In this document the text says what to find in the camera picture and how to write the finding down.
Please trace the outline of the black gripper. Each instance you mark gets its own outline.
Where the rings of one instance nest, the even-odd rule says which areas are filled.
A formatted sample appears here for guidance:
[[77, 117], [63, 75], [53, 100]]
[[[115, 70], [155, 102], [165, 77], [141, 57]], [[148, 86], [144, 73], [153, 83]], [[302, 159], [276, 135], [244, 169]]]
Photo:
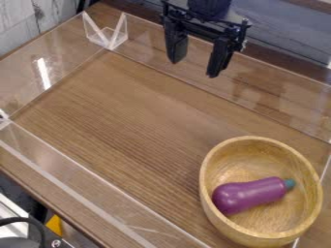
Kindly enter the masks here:
[[[231, 8], [231, 0], [160, 0], [161, 22], [167, 56], [176, 64], [187, 56], [187, 32], [198, 35], [226, 33], [232, 30], [246, 36], [251, 21]], [[234, 54], [232, 43], [220, 37], [214, 42], [214, 49], [207, 66], [207, 76], [215, 78], [228, 67]]]

